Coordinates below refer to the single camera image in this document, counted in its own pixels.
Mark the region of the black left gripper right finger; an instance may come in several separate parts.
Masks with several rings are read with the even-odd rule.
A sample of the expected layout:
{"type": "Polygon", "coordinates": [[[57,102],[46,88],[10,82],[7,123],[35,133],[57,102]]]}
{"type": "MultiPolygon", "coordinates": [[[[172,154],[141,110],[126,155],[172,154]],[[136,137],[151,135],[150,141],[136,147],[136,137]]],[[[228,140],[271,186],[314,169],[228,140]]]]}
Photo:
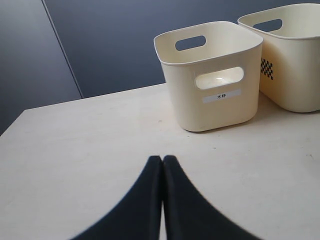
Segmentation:
{"type": "Polygon", "coordinates": [[[164,217],[168,240],[251,240],[253,235],[238,226],[196,189],[178,159],[163,159],[165,180],[164,217]]]}

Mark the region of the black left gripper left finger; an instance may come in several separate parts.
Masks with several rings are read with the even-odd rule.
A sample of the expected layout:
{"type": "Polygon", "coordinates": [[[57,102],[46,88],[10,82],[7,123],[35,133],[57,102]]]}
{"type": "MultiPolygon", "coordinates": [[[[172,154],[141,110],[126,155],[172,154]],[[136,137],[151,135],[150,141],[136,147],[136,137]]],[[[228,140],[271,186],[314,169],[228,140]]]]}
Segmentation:
{"type": "Polygon", "coordinates": [[[125,196],[74,240],[158,240],[162,217],[163,162],[150,156],[125,196]]]}

